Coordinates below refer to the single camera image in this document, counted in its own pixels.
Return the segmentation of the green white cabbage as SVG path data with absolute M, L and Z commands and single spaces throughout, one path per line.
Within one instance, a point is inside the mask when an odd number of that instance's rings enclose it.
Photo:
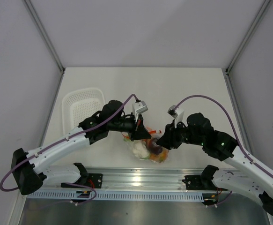
M 128 136 L 124 136 L 124 142 L 130 152 L 139 160 L 147 160 L 150 157 L 150 152 L 146 148 L 144 140 L 131 141 Z

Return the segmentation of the dark red fruit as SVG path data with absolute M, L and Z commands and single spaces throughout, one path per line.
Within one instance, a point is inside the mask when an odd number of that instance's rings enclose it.
M 146 148 L 150 153 L 159 154 L 162 152 L 162 146 L 157 144 L 158 138 L 151 138 L 146 140 Z

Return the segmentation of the clear zip bag orange zipper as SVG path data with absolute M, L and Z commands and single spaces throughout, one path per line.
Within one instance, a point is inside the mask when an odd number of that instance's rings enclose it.
M 147 127 L 147 130 L 151 135 L 150 139 L 131 141 L 128 134 L 124 133 L 122 134 L 123 140 L 137 159 L 150 160 L 159 164 L 163 163 L 168 158 L 169 150 L 156 143 L 162 136 L 162 131 L 151 129 L 150 127 Z

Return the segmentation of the small orange pineapple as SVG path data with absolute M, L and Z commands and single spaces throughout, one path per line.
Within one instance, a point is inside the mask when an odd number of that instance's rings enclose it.
M 166 159 L 168 158 L 168 155 L 169 155 L 169 150 L 163 149 L 162 152 L 159 154 L 151 153 L 149 156 L 149 160 L 155 163 L 162 163 L 166 161 Z

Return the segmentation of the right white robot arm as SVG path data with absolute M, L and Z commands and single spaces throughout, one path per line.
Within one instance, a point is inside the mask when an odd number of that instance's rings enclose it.
M 168 150 L 181 144 L 201 146 L 210 157 L 218 159 L 242 172 L 246 178 L 239 178 L 215 166 L 208 165 L 201 174 L 200 183 L 205 189 L 223 188 L 254 200 L 273 216 L 273 170 L 263 164 L 235 138 L 215 130 L 210 120 L 201 113 L 188 116 L 182 122 L 183 113 L 170 110 L 174 120 L 167 124 L 158 145 Z

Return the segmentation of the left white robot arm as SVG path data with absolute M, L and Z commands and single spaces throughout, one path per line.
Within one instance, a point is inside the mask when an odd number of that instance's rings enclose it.
M 29 151 L 17 149 L 13 152 L 11 170 L 20 193 L 29 195 L 43 185 L 84 187 L 89 174 L 82 163 L 69 166 L 54 166 L 53 163 L 106 138 L 110 131 L 127 133 L 131 141 L 151 138 L 142 117 L 147 109 L 146 103 L 138 100 L 132 112 L 125 114 L 123 103 L 111 100 L 58 141 Z

